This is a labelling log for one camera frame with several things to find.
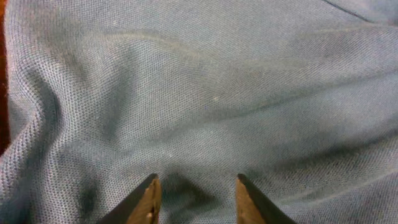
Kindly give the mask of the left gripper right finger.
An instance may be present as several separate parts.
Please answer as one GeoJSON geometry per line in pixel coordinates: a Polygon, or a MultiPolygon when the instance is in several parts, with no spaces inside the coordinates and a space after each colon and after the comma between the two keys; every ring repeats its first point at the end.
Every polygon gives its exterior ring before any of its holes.
{"type": "Polygon", "coordinates": [[[236,179],[237,224],[295,224],[244,174],[236,179]]]}

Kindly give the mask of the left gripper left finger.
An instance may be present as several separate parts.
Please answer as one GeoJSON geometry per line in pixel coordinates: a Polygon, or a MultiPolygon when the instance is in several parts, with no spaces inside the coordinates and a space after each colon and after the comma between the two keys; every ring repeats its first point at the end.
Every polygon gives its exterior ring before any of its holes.
{"type": "Polygon", "coordinates": [[[157,174],[150,174],[97,224],[158,224],[162,188],[157,174]]]}

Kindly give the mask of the blue polo shirt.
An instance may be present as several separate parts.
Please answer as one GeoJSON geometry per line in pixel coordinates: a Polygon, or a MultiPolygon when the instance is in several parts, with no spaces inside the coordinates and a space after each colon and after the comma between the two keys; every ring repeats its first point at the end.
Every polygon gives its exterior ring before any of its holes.
{"type": "Polygon", "coordinates": [[[9,1],[2,223],[96,223],[149,174],[163,223],[397,222],[396,1],[9,1]]]}

